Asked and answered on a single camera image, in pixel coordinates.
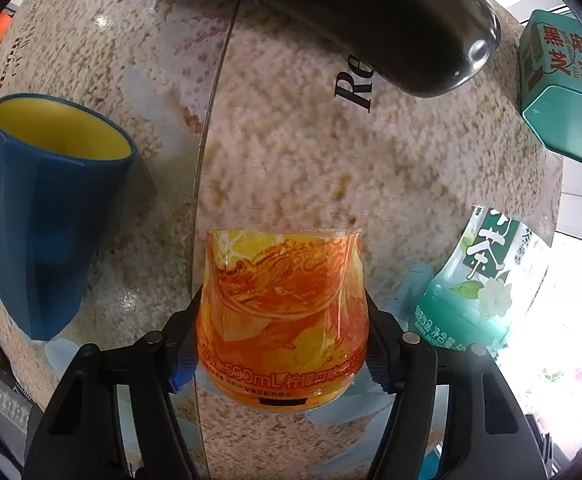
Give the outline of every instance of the countertop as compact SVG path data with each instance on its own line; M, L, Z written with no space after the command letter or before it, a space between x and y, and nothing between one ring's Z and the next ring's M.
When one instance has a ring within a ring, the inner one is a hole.
M199 286L209 228L359 228L365 284L380 307L410 269L442 267L474 203L550 243L562 160L520 117L522 27L496 7L502 43L475 78L422 100L374 74L367 112L334 95L350 52L265 9L24 0L0 47L0 96L42 92L93 108L133 137L142 158L80 311L58 337L113 348L160 329ZM28 339L1 303L0 336L21 383L46 406L58 382L46 343ZM198 379L199 415L191 399L178 413L199 416L212 478L364 476L368 463L336 459L369 441L365 428L385 405L318 423L237 405Z

